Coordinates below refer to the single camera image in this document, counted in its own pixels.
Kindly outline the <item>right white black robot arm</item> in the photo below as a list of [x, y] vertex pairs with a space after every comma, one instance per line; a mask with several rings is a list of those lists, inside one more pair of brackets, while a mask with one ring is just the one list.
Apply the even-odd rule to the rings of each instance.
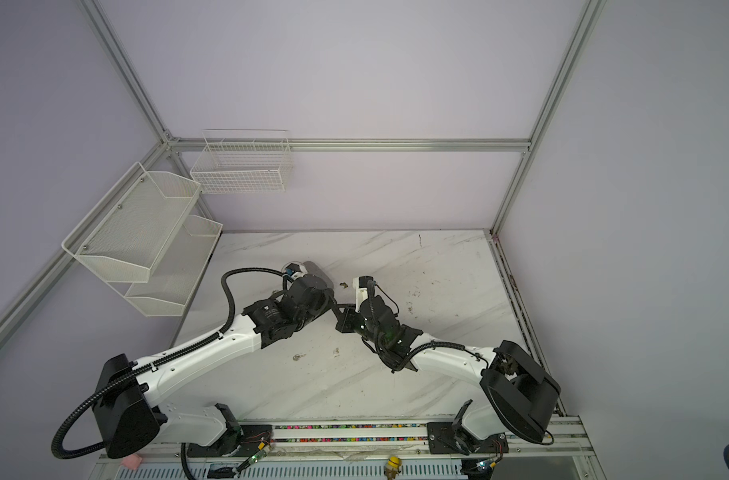
[[435, 373], [478, 387], [485, 401], [463, 404], [456, 416], [466, 436], [484, 440], [510, 432], [546, 444], [561, 388], [517, 343], [473, 347], [440, 340], [399, 322], [381, 296], [338, 305], [334, 314], [336, 330], [358, 334], [391, 373]]

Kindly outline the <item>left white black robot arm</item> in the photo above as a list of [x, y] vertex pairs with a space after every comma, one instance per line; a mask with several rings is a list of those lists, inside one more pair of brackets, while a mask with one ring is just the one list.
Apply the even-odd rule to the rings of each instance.
[[328, 282], [302, 274], [288, 289], [242, 311], [230, 310], [226, 325], [144, 358], [150, 370], [122, 382], [92, 408], [106, 455], [120, 459], [160, 443], [185, 443], [214, 456], [238, 451], [244, 430], [224, 402], [188, 404], [174, 393], [238, 357], [292, 337], [334, 304]]

